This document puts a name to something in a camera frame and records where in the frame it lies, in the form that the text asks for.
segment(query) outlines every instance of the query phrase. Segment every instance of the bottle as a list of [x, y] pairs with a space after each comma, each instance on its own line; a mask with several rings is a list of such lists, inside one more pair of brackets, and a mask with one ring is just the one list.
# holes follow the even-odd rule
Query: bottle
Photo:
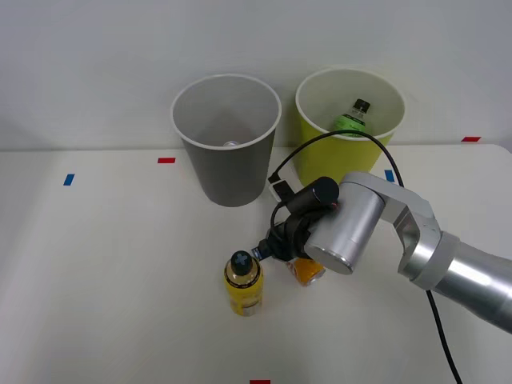
[[244, 250], [231, 256], [224, 268], [224, 283], [231, 309], [241, 316], [252, 316], [262, 305], [263, 269], [258, 260]]
[[307, 258], [296, 258], [287, 262], [286, 266], [301, 286], [308, 286], [312, 282], [317, 281], [326, 272], [322, 264]]
[[[358, 130], [359, 132], [367, 132], [367, 127], [364, 122], [364, 116], [368, 109], [370, 108], [370, 104], [365, 102], [364, 100], [358, 98], [352, 107], [352, 109], [346, 113], [338, 116], [336, 120], [334, 120], [334, 128], [333, 130]], [[361, 138], [362, 136], [358, 134], [344, 134], [345, 136], [349, 136], [352, 138]]]

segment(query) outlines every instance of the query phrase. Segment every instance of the gray paper cup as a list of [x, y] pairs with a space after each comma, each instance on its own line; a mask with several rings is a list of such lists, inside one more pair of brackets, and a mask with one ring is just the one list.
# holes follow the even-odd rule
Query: gray paper cup
[[240, 74], [193, 82], [170, 108], [202, 190], [221, 206], [244, 206], [265, 188], [280, 117], [275, 91]]

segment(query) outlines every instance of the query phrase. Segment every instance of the green bottle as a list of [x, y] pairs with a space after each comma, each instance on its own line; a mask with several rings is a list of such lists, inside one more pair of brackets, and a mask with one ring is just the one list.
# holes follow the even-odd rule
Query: green bottle
[[[367, 127], [364, 122], [364, 116], [366, 112], [368, 112], [369, 108], [370, 104], [368, 102], [358, 98], [350, 112], [342, 114], [341, 116], [338, 116], [336, 120], [334, 120], [333, 130], [358, 130], [359, 132], [369, 133], [367, 132]], [[358, 134], [344, 135], [350, 136], [352, 138], [362, 137]]]

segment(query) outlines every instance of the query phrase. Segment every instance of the bottle cap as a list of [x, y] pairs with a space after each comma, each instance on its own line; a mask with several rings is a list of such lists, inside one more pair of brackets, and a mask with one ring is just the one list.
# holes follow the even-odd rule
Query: bottle cap
[[231, 269], [238, 276], [248, 274], [252, 267], [253, 258], [244, 250], [238, 250], [231, 256]]
[[354, 103], [354, 108], [356, 110], [360, 110], [364, 114], [368, 112], [368, 109], [370, 108], [370, 104], [368, 102], [365, 102], [363, 99], [358, 98], [356, 102]]

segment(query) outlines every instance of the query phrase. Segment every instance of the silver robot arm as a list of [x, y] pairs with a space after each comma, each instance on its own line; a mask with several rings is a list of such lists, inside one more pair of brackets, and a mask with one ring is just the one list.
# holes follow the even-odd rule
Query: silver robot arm
[[339, 208], [318, 223], [304, 247], [313, 260], [352, 274], [381, 218], [393, 224], [402, 242], [400, 274], [512, 334], [511, 260], [441, 231], [427, 200], [371, 174], [345, 176], [338, 202]]

